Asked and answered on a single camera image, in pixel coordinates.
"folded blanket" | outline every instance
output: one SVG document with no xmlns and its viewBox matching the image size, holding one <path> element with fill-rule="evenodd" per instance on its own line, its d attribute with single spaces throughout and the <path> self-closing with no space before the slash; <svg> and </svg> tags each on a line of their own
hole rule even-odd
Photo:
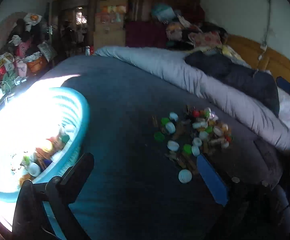
<svg viewBox="0 0 290 240">
<path fill-rule="evenodd" d="M 188 54 L 157 48 L 103 47 L 96 55 L 115 57 L 205 98 L 239 120 L 278 150 L 290 151 L 290 132 L 258 100 L 223 84 L 184 62 Z"/>
<path fill-rule="evenodd" d="M 188 55 L 185 62 L 204 71 L 206 75 L 257 99 L 278 117 L 277 85 L 270 74 L 242 67 L 222 54 L 207 56 L 197 51 Z"/>
</svg>

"pink bag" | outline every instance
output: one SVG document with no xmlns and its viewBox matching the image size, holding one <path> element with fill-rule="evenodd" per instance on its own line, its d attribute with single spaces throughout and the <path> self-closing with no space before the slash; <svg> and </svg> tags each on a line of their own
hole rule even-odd
<svg viewBox="0 0 290 240">
<path fill-rule="evenodd" d="M 27 64 L 19 61 L 16 63 L 17 71 L 18 71 L 18 76 L 20 77 L 25 77 L 27 74 Z"/>
<path fill-rule="evenodd" d="M 19 56 L 20 58 L 24 58 L 26 51 L 28 50 L 28 48 L 30 47 L 32 43 L 32 39 L 28 39 L 28 41 L 26 42 L 21 42 L 16 49 L 16 56 Z"/>
</svg>

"green bottle cap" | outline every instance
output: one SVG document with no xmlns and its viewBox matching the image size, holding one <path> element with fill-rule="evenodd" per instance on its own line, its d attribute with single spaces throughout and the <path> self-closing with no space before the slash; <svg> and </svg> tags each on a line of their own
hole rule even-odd
<svg viewBox="0 0 290 240">
<path fill-rule="evenodd" d="M 183 151 L 188 155 L 192 154 L 192 146 L 190 144 L 185 144 L 183 147 Z"/>
<path fill-rule="evenodd" d="M 165 135 L 163 135 L 161 132 L 155 132 L 154 138 L 155 138 L 155 141 L 162 142 L 165 140 Z"/>
<path fill-rule="evenodd" d="M 205 132 L 207 133 L 211 133 L 213 131 L 213 127 L 211 126 L 208 126 L 206 129 L 205 129 Z"/>
<path fill-rule="evenodd" d="M 60 139 L 61 139 L 61 141 L 63 142 L 63 143 L 68 143 L 68 141 L 69 141 L 69 135 L 68 134 L 64 134 L 64 135 L 62 135 L 61 137 L 60 137 Z"/>
<path fill-rule="evenodd" d="M 165 126 L 165 124 L 167 124 L 168 122 L 170 122 L 170 120 L 167 117 L 163 117 L 162 120 L 161 120 L 161 123 L 162 123 L 163 126 Z"/>
</svg>

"cardboard box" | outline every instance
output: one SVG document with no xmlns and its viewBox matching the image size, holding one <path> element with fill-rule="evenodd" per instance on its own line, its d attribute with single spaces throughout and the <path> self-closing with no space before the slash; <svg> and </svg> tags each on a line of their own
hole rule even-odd
<svg viewBox="0 0 290 240">
<path fill-rule="evenodd" d="M 94 49 L 104 46 L 125 46 L 125 31 L 94 32 Z"/>
<path fill-rule="evenodd" d="M 95 31 L 117 31 L 124 27 L 124 15 L 116 13 L 96 13 Z"/>
<path fill-rule="evenodd" d="M 100 0 L 98 1 L 98 11 L 125 14 L 128 11 L 128 0 Z"/>
</svg>

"blue plastic basket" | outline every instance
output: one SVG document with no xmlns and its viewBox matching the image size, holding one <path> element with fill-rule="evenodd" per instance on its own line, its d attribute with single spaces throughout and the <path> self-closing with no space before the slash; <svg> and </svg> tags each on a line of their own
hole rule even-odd
<svg viewBox="0 0 290 240">
<path fill-rule="evenodd" d="M 62 176 L 76 163 L 88 122 L 89 106 L 86 99 L 70 88 L 51 88 L 38 94 L 25 93 L 9 103 L 0 111 L 0 200 L 4 202 L 17 200 L 18 180 L 9 175 L 8 163 L 11 158 L 10 152 L 24 143 L 24 137 L 30 141 L 32 136 L 39 136 L 37 126 L 42 127 L 41 130 L 44 130 L 45 126 L 49 127 L 51 123 L 75 126 L 73 139 L 58 153 L 58 160 L 33 180 L 33 183 L 48 182 L 54 176 Z M 6 137 L 6 127 L 11 131 L 13 127 L 14 130 L 17 127 L 18 132 L 8 134 Z"/>
</svg>

